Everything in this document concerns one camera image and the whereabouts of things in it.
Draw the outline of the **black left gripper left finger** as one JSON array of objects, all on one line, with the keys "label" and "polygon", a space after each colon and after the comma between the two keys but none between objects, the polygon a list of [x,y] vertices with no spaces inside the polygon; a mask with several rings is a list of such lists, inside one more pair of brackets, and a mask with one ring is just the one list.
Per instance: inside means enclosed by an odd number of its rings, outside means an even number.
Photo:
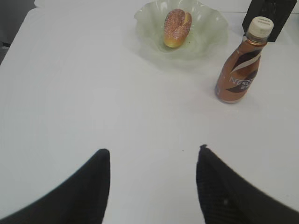
[{"label": "black left gripper left finger", "polygon": [[110,189],[110,152],[98,150],[51,192],[0,220],[2,224],[100,224]]}]

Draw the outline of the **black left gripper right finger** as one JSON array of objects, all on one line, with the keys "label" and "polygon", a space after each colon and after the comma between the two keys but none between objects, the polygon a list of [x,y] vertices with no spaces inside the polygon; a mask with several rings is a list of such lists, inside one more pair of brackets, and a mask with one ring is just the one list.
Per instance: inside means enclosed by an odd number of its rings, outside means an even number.
[{"label": "black left gripper right finger", "polygon": [[200,146],[196,183],[207,224],[297,224],[298,211],[273,199]]}]

